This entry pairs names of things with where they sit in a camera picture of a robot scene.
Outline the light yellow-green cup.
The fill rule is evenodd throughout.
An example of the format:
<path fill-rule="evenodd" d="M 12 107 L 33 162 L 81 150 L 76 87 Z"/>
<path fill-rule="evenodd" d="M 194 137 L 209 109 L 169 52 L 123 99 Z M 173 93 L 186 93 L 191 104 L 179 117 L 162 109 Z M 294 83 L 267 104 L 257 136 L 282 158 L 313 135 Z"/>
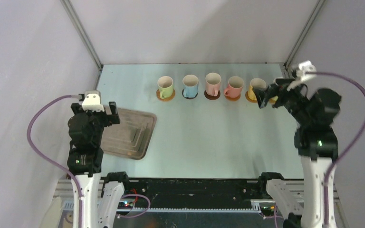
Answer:
<path fill-rule="evenodd" d="M 277 96 L 274 96 L 274 97 L 272 97 L 272 98 L 269 100 L 269 102 L 270 102 L 270 103 L 275 103 L 275 102 L 277 101 L 277 99 L 278 99 L 278 97 L 277 97 Z"/>

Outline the yellow cup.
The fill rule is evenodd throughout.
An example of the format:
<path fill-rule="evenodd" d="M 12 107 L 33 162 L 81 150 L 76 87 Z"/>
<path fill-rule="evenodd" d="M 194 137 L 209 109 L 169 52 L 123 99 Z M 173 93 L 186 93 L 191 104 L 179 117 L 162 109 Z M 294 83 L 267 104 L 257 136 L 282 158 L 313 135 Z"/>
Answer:
<path fill-rule="evenodd" d="M 261 78 L 254 78 L 250 81 L 249 89 L 248 89 L 247 92 L 248 92 L 248 95 L 249 95 L 250 99 L 253 99 L 253 100 L 257 99 L 256 95 L 253 91 L 254 88 L 256 88 L 256 89 L 266 89 L 267 84 Z"/>

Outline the light wooden coaster front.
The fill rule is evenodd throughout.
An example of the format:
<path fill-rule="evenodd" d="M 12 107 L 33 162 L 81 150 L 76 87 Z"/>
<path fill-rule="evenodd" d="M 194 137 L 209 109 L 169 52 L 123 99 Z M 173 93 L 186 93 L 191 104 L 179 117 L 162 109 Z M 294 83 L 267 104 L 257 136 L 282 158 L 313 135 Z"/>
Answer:
<path fill-rule="evenodd" d="M 253 100 L 253 99 L 250 99 L 249 95 L 248 95 L 248 92 L 245 94 L 245 97 L 246 99 L 249 101 L 249 102 L 252 102 L 252 103 L 257 103 L 257 100 Z"/>

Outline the light wooden coaster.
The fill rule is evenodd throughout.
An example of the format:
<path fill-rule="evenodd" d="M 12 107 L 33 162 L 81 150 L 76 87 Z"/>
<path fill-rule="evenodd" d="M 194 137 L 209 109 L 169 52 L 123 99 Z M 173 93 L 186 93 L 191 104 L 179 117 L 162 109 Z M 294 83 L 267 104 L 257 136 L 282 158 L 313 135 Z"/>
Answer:
<path fill-rule="evenodd" d="M 249 102 L 252 102 L 252 103 L 257 103 L 257 100 L 253 100 L 253 99 L 250 99 L 249 95 L 248 95 L 248 92 L 245 94 L 245 97 L 246 99 L 249 101 Z"/>
<path fill-rule="evenodd" d="M 230 94 L 224 94 L 224 97 L 225 97 L 227 100 L 229 100 L 229 101 L 233 101 L 233 102 L 235 102 L 235 101 L 238 101 L 238 100 L 240 99 L 241 94 L 238 94 L 238 95 L 237 95 L 237 96 L 235 96 L 235 97 L 232 97 Z"/>

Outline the pink cup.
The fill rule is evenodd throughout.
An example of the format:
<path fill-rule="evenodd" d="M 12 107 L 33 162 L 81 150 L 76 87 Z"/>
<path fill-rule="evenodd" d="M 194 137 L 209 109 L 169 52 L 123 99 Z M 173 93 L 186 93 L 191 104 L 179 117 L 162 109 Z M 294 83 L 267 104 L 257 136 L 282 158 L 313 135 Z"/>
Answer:
<path fill-rule="evenodd" d="M 217 97 L 221 86 L 221 76 L 218 73 L 208 73 L 205 76 L 205 83 L 206 94 Z"/>
<path fill-rule="evenodd" d="M 228 80 L 227 88 L 224 90 L 224 94 L 230 94 L 232 97 L 241 94 L 244 87 L 244 80 L 239 76 L 232 76 Z"/>

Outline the woven rattan coaster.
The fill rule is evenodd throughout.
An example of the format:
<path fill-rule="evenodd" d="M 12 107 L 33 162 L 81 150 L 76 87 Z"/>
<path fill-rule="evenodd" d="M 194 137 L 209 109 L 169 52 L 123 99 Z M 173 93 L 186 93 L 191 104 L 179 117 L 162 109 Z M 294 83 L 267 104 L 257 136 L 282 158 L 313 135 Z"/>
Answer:
<path fill-rule="evenodd" d="M 170 97 L 167 97 L 167 98 L 161 98 L 161 97 L 160 97 L 160 91 L 159 91 L 159 89 L 158 89 L 158 90 L 156 90 L 156 97 L 157 97 L 157 99 L 158 99 L 158 100 L 160 100 L 160 101 L 162 101 L 162 102 L 168 102 L 168 101 L 171 101 L 171 100 L 173 100 L 173 99 L 174 99 L 174 97 L 175 97 L 175 90 L 173 90 L 172 95 L 171 95 Z"/>

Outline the dark wooden coaster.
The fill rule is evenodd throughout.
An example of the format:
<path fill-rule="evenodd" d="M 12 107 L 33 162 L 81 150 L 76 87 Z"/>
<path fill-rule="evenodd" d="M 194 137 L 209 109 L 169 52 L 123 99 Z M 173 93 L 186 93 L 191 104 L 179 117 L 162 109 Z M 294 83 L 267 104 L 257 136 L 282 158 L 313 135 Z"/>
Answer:
<path fill-rule="evenodd" d="M 217 100 L 221 95 L 221 92 L 218 91 L 216 96 L 213 95 L 209 95 L 206 91 L 204 91 L 204 96 L 208 99 L 208 100 Z"/>
<path fill-rule="evenodd" d="M 183 89 L 183 90 L 182 90 L 182 96 L 183 96 L 183 98 L 185 98 L 185 99 L 192 100 L 192 99 L 195 99 L 195 98 L 198 96 L 198 93 L 197 93 L 194 97 L 188 97 L 188 96 L 186 95 L 186 93 L 185 93 L 185 90 Z"/>

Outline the pink cup front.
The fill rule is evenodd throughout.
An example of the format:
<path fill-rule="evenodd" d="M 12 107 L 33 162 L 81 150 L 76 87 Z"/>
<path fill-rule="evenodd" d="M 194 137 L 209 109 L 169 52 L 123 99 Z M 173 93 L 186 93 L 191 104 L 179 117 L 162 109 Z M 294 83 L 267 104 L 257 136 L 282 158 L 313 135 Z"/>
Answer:
<path fill-rule="evenodd" d="M 205 83 L 206 94 L 217 97 L 221 86 L 221 76 L 218 73 L 208 73 L 205 76 Z"/>

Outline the light green cup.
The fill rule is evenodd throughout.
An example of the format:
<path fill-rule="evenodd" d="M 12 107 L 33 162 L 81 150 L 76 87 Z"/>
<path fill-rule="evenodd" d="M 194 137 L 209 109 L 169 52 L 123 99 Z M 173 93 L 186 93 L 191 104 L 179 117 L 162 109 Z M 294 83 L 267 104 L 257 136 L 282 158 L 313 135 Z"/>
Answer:
<path fill-rule="evenodd" d="M 157 81 L 161 98 L 167 98 L 172 95 L 174 90 L 173 79 L 169 76 L 162 76 Z"/>

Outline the light blue cup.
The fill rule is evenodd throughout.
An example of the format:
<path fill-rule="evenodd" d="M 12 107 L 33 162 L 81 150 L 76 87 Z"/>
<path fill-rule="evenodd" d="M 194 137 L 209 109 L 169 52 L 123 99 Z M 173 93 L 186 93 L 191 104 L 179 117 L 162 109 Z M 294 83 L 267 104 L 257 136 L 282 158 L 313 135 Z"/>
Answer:
<path fill-rule="evenodd" d="M 199 79 L 195 75 L 186 75 L 183 80 L 183 89 L 188 97 L 194 97 L 199 90 Z"/>

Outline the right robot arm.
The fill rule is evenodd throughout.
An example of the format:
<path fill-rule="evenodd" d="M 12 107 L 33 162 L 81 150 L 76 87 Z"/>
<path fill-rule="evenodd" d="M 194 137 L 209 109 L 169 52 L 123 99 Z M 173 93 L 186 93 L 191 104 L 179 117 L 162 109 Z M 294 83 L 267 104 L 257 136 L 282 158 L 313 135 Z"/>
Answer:
<path fill-rule="evenodd" d="M 273 198 L 284 218 L 285 228 L 334 228 L 334 175 L 338 160 L 338 140 L 332 123 L 339 114 L 341 96 L 329 88 L 318 89 L 311 98 L 301 92 L 293 79 L 276 79 L 266 88 L 252 88 L 258 105 L 264 108 L 276 97 L 273 107 L 284 107 L 298 128 L 294 146 L 298 150 L 304 176 L 303 205 L 284 189 L 282 179 L 258 184 L 258 194 Z"/>

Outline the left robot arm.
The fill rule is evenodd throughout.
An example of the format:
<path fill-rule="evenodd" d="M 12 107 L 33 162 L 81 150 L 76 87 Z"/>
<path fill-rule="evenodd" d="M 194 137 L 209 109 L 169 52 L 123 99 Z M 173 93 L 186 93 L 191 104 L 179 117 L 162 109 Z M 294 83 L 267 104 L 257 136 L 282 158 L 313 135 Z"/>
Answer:
<path fill-rule="evenodd" d="M 78 103 L 71 109 L 74 116 L 68 121 L 71 138 L 67 160 L 73 175 L 75 228 L 111 228 L 121 198 L 129 196 L 131 184 L 126 172 L 108 174 L 104 187 L 99 191 L 101 164 L 104 152 L 101 149 L 105 127 L 120 124 L 115 102 L 109 102 L 101 111 L 83 110 Z"/>

